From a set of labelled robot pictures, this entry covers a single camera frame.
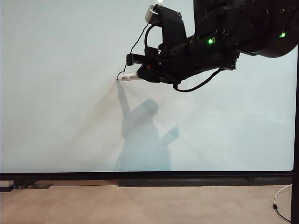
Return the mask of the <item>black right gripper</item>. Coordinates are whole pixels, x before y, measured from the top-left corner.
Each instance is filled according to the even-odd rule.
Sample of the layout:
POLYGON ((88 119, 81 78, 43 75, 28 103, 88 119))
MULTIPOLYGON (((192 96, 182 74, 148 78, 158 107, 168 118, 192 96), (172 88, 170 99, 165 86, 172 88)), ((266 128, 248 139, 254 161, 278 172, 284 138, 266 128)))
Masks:
POLYGON ((189 53, 189 42, 190 38, 186 38, 171 46, 161 43, 158 48, 153 48, 148 45, 148 38, 145 37, 145 55, 127 54, 126 65, 142 65, 136 74, 147 82, 179 84, 195 70, 189 53))

